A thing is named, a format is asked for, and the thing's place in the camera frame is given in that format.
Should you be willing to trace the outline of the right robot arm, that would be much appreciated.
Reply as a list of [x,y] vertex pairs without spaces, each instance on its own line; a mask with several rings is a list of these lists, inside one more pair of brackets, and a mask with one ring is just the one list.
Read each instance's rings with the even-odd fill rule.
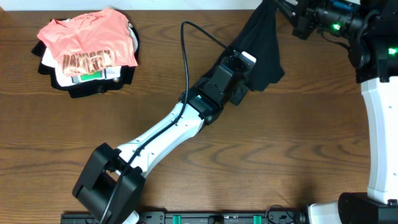
[[397,222],[397,2],[278,1],[307,39],[316,30],[345,38],[361,87],[369,124],[371,167],[365,192],[343,193],[330,203],[309,205],[296,223]]

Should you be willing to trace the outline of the black garment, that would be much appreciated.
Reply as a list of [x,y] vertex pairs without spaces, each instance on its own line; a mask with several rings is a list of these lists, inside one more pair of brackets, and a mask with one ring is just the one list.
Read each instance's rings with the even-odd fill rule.
[[248,76],[247,86],[251,91],[264,91],[271,83],[277,83],[285,72],[280,65],[276,11],[277,6],[274,1],[263,0],[237,38],[221,53],[204,76],[210,77],[221,59],[235,50],[247,52],[256,59],[255,66]]

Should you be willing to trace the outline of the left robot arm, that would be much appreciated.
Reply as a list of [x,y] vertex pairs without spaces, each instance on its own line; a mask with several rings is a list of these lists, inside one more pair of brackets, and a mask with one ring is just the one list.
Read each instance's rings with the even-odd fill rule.
[[135,211],[150,171],[173,149],[216,121],[228,102],[238,105],[248,91],[256,58],[233,51],[208,77],[183,92],[173,110],[144,134],[113,149],[98,146],[84,166],[73,196],[98,223],[137,223]]

